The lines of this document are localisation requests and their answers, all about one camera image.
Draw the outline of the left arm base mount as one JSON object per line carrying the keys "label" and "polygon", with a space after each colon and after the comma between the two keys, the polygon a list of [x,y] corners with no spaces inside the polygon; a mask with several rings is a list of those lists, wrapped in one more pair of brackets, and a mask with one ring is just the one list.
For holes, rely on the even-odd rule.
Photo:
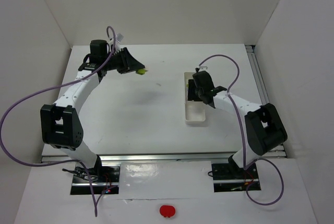
{"label": "left arm base mount", "polygon": [[[91,194],[89,179],[82,167],[75,167],[73,170],[62,168],[62,171],[73,176],[70,195]],[[103,166],[100,175],[91,174],[94,195],[100,195],[104,191],[106,195],[118,194],[120,171],[120,166]]]}

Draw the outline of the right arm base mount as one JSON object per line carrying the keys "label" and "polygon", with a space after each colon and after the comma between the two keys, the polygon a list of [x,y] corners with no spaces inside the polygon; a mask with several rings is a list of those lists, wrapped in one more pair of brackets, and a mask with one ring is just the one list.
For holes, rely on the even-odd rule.
{"label": "right arm base mount", "polygon": [[261,186],[256,165],[252,165],[247,171],[241,169],[236,173],[230,171],[227,163],[213,163],[212,170],[207,173],[213,179],[213,189],[218,192],[260,191]]}

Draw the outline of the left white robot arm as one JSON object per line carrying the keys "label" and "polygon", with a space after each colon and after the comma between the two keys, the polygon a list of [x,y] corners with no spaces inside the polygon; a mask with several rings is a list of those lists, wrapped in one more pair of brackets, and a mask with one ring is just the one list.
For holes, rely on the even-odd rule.
{"label": "left white robot arm", "polygon": [[79,113],[93,90],[112,70],[119,74],[146,72],[145,65],[127,48],[121,48],[118,39],[92,40],[90,52],[79,66],[75,80],[53,104],[45,104],[40,110],[43,142],[78,160],[80,174],[89,171],[93,176],[101,176],[104,172],[101,158],[83,140]]}

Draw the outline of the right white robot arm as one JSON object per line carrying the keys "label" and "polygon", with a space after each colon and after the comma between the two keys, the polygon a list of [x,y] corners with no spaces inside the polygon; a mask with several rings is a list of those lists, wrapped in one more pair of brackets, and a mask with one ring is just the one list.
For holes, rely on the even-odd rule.
{"label": "right white robot arm", "polygon": [[284,143],[287,132],[276,107],[249,102],[228,89],[213,84],[210,74],[199,68],[188,80],[188,101],[202,102],[214,109],[219,109],[237,116],[241,124],[242,149],[228,158],[223,169],[235,179],[241,179],[244,168],[267,152]]}

